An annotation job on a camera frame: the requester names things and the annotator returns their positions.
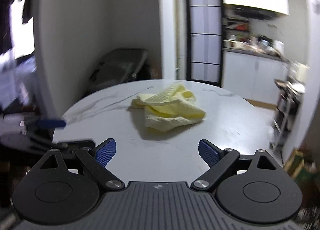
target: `crumpled cloth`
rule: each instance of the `crumpled cloth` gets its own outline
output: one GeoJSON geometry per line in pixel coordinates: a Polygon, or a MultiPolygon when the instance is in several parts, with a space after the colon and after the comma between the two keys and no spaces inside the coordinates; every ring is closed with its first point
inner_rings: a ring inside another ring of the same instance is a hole
{"type": "Polygon", "coordinates": [[[196,106],[195,95],[181,83],[173,83],[158,94],[140,94],[132,108],[144,108],[145,126],[167,132],[177,126],[200,122],[205,112],[196,106]]]}

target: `white marble tabletop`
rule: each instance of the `white marble tabletop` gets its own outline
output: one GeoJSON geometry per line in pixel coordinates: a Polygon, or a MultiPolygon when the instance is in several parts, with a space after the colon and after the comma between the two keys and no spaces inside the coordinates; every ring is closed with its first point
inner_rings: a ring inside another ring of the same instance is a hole
{"type": "Polygon", "coordinates": [[[250,103],[222,88],[192,81],[180,82],[195,94],[197,106],[206,112],[204,121],[166,133],[146,128],[144,110],[130,109],[131,100],[140,93],[158,93],[173,82],[178,81],[137,81],[98,91],[65,113],[67,126],[55,130],[53,140],[92,139],[98,145],[114,138],[116,154],[106,168],[125,184],[191,184],[209,169],[198,154],[201,139],[241,154],[268,148],[267,125],[250,103]]]}

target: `blue textured pad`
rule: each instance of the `blue textured pad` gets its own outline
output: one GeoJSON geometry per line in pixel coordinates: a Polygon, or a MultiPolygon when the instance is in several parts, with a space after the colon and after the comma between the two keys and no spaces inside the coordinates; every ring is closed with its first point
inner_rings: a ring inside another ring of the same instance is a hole
{"type": "Polygon", "coordinates": [[[199,142],[198,151],[200,157],[210,166],[210,168],[220,160],[219,154],[203,141],[199,142]]]}
{"type": "Polygon", "coordinates": [[[113,139],[96,152],[95,160],[103,167],[108,164],[116,154],[116,141],[113,139]]]}

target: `gray ribbed panel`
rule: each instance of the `gray ribbed panel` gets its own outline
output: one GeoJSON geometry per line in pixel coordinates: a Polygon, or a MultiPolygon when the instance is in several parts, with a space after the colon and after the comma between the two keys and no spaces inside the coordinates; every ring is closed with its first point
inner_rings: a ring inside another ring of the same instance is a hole
{"type": "Polygon", "coordinates": [[[299,230],[288,221],[276,226],[246,225],[230,218],[205,192],[185,182],[131,182],[120,192],[107,193],[87,217],[61,226],[24,221],[16,230],[299,230]]]}

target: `door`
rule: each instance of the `door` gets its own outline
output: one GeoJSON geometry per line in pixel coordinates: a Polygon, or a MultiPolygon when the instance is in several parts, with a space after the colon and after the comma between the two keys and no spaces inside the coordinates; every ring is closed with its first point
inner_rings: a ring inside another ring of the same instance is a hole
{"type": "Polygon", "coordinates": [[[252,99],[258,57],[224,52],[222,87],[234,94],[252,99]]]}
{"type": "Polygon", "coordinates": [[[274,79],[286,80],[287,64],[278,60],[258,58],[253,100],[276,105],[279,89],[274,79]]]}
{"type": "Polygon", "coordinates": [[[221,85],[222,0],[187,0],[187,80],[221,85]]]}

